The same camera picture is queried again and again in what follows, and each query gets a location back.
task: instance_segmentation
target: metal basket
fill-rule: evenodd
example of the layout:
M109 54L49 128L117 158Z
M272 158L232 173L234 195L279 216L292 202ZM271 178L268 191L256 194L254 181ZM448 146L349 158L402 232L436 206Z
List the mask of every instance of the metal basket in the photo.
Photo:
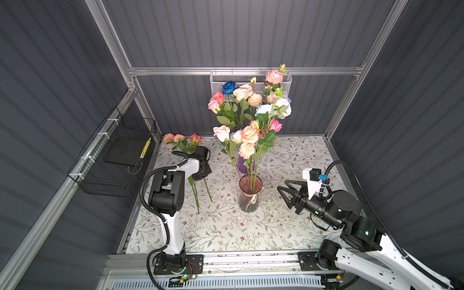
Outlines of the metal basket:
M155 147L156 125L152 119L121 114L118 118L111 120L113 123L108 130L104 133L98 133L98 142L94 149L86 156L76 159L75 164L80 159L84 159L83 166L77 171L74 169L74 171L68 172L68 176L85 193L130 197L138 190L136 185L139 182L137 181L140 179L139 177L143 178L148 168ZM134 166L115 164L107 160L107 154L112 146L121 138L136 140L136 142L143 144L151 138L150 146L146 150L144 158L139 158L143 147L137 150L136 155L138 157L136 158L138 160L134 160Z
M222 91L222 86L229 81L234 81L237 87L239 87L243 84L249 84L253 77L256 77L256 83L253 85L253 91L262 95L265 87L264 81L266 80L265 71L257 75L223 75L217 74L215 71L211 71L209 76L209 81L211 83L211 97L213 97L215 93ZM281 83L282 92L285 96L289 95L291 81L291 73L285 73L284 81ZM224 96L224 100L231 101L227 96Z

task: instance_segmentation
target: table surface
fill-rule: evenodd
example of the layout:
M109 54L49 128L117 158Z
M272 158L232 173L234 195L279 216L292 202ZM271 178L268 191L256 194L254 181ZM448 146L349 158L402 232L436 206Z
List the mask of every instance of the table surface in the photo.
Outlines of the table surface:
M277 137L276 145L259 164L263 190L259 193L259 207L253 213L245 213L238 206L241 193L238 181L242 174L230 165L228 155L221 152L221 143L210 138L203 139L202 145L211 150L209 165L213 172L206 182L213 202L204 182L198 181L200 214L197 214L193 191L186 181L180 222L187 252L315 249L324 238L341 243L340 231L324 232L316 228L309 212L303 210L296 215L295 209L288 209L277 191L277 186L284 185L286 179L303 180L303 169L324 171L333 161L322 136ZM161 145L155 168L182 160L172 155L171 149L172 145ZM329 177L332 190L346 190L336 168ZM126 253L148 253L161 246L160 223L142 207Z

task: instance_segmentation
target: corrugated wall panel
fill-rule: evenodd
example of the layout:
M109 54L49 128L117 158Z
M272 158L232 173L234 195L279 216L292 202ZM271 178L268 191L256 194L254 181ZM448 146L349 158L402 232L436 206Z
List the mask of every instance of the corrugated wall panel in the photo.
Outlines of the corrugated wall panel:
M127 86L83 1L0 1L0 35L2 269L65 180L82 147L122 99ZM89 211L114 219L111 223L124 224L119 215L131 207L129 200L83 195L77 193L70 208L86 204ZM113 216L108 206L120 213ZM29 275L45 278L44 273L48 273L49 279L59 276L80 289L80 281L89 285L96 281L106 261L104 254L111 253L108 245L117 246L122 231L86 215L81 212L68 216L66 226L53 230L45 245L55 241L55 254L44 258L41 250L35 261L46 260L48 264L28 270L23 280L28 280ZM85 235L78 235L79 239L72 224L79 224L84 232L108 235L107 239L94 244ZM69 245L92 248L95 256L79 258L74 255L77 251L63 252L70 249ZM58 272L50 267L50 263L60 260L72 259L73 263L85 265L85 259L97 258L100 268L92 268L94 263L92 273L86 271L87 275L81 277L71 269Z
M355 66L393 0L104 0L132 66Z
M212 135L219 122L208 109L208 76L139 76L145 97L163 134ZM324 133L345 94L351 76L294 76L292 114L281 121L281 134Z
M464 278L464 2L409 1L332 139L400 245Z

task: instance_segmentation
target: glass vase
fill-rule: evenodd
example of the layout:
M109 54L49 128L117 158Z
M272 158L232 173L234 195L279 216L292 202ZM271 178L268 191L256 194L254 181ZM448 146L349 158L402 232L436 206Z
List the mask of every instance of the glass vase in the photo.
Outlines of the glass vase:
M245 159L243 159L242 156L238 157L238 162L237 162L237 170L241 174L248 174L248 169L244 165ZM253 162L253 170L256 169L256 162Z
M255 181L252 185L250 182L250 176L244 175L239 182L242 193L238 199L238 205L240 209L246 213L252 213L256 211L259 205L259 192L263 189L263 182L255 175Z

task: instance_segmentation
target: red glass vase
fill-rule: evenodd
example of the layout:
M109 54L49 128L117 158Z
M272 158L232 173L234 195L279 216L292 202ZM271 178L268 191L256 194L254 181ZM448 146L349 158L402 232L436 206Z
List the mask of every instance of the red glass vase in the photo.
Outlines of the red glass vase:
M263 182L261 179L254 175L254 181L251 182L250 176L244 175L239 182L242 193L238 199L240 209L246 213L256 211L259 205L259 192L263 189Z

